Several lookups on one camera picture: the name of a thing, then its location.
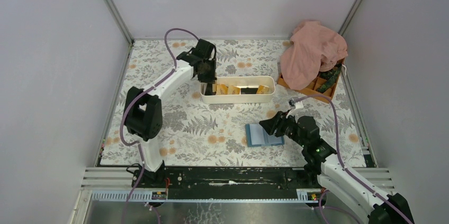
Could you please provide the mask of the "white oblong plastic bin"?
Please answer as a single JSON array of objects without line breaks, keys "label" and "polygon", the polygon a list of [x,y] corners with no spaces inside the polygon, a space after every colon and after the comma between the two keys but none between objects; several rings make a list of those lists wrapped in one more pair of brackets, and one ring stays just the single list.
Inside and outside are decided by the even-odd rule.
[{"label": "white oblong plastic bin", "polygon": [[[275,81],[270,76],[240,76],[219,77],[214,84],[225,84],[228,86],[227,95],[205,96],[206,83],[200,86],[201,100],[206,104],[241,104],[241,103],[268,103],[275,93]],[[241,94],[241,88],[258,88],[265,85],[271,88],[271,94]]]}]

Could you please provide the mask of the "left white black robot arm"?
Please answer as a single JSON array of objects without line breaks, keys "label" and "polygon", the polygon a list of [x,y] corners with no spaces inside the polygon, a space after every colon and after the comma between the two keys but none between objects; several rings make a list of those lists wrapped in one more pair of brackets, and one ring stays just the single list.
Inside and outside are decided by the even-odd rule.
[{"label": "left white black robot arm", "polygon": [[214,44],[199,39],[195,47],[174,59],[174,68],[162,74],[147,89],[132,87],[127,92],[121,127],[126,127],[133,135],[141,165],[146,169],[143,179],[151,187],[159,187],[164,182],[163,171],[159,170],[163,158],[156,139],[163,125],[163,101],[194,77],[201,83],[215,83],[216,54]]}]

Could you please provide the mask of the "green camouflage item in tray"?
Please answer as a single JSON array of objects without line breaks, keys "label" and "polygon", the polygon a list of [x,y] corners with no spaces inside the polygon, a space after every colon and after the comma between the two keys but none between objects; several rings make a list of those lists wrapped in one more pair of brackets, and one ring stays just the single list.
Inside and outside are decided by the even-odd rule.
[{"label": "green camouflage item in tray", "polygon": [[334,84],[336,84],[339,74],[341,73],[343,64],[336,64],[331,70],[320,72],[318,74],[319,86],[316,91],[319,93],[325,93],[327,90],[331,89]]}]

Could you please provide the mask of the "black item in bin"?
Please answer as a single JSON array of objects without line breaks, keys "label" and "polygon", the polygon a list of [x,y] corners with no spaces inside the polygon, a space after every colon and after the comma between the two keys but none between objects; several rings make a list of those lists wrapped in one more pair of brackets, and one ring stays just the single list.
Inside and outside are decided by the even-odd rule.
[{"label": "black item in bin", "polygon": [[257,94],[258,88],[251,88],[251,87],[246,87],[246,88],[241,88],[240,93],[241,94]]}]

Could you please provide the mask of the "blue leather card holder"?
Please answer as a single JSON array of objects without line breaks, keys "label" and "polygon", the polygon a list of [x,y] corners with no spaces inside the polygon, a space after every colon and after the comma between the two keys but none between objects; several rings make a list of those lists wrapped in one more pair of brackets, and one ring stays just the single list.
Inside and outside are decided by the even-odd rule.
[{"label": "blue leather card holder", "polygon": [[246,124],[245,134],[248,147],[268,147],[285,144],[283,136],[269,135],[258,123]]}]

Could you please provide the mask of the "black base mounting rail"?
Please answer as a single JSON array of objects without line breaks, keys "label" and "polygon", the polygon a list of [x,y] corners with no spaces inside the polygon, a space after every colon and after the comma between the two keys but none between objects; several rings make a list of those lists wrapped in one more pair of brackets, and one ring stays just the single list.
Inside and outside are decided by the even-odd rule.
[{"label": "black base mounting rail", "polygon": [[161,188],[170,200],[294,200],[324,191],[303,168],[162,166],[140,176],[135,167],[132,186]]}]

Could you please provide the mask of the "floral patterned table mat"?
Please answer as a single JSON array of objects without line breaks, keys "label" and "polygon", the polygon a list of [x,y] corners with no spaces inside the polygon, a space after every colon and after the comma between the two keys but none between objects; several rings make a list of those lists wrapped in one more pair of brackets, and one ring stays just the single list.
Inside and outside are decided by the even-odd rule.
[{"label": "floral patterned table mat", "polygon": [[[126,94],[129,88],[148,88],[173,65],[172,55],[195,46],[193,40],[169,42],[138,40],[134,43],[112,124],[104,143],[101,165],[131,165],[139,161],[137,147],[128,147],[132,135],[120,129]],[[219,76],[279,77],[279,57],[290,43],[283,40],[217,40]],[[268,103],[205,104],[200,84],[192,79],[166,97],[163,126],[158,134],[159,153],[166,165],[175,166],[273,166],[301,167],[305,161],[301,148],[292,140],[284,145],[248,147],[245,125],[273,117],[289,108],[289,98],[297,92],[278,87]],[[353,167],[365,166],[358,130],[343,82],[338,82],[333,104],[309,98],[297,116],[314,117],[321,137],[338,146],[343,161]]]}]

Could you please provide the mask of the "tan credit card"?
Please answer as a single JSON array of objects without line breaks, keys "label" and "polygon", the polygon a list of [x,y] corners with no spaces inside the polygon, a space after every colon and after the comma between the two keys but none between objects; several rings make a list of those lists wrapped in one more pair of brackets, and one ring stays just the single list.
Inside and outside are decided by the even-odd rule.
[{"label": "tan credit card", "polygon": [[225,84],[217,84],[215,86],[215,94],[216,95],[227,95],[228,94],[228,86]]}]

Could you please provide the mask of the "pink crumpled cloth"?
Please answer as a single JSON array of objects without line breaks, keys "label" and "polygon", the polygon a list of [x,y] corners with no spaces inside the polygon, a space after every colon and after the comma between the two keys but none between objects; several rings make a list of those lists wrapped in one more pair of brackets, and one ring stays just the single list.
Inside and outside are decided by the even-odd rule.
[{"label": "pink crumpled cloth", "polygon": [[320,21],[303,20],[293,30],[292,43],[280,56],[282,77],[290,89],[306,88],[320,72],[348,56],[346,40]]}]

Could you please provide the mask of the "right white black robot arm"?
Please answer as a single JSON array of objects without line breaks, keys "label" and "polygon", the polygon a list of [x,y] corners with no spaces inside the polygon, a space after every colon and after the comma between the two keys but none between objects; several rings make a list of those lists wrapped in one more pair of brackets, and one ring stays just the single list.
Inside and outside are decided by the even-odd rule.
[{"label": "right white black robot arm", "polygon": [[345,164],[337,150],[324,141],[313,117],[296,119],[286,112],[262,120],[260,126],[271,136],[286,136],[302,147],[306,160],[304,181],[319,185],[345,203],[362,223],[413,223],[408,201],[400,193],[382,190]]}]

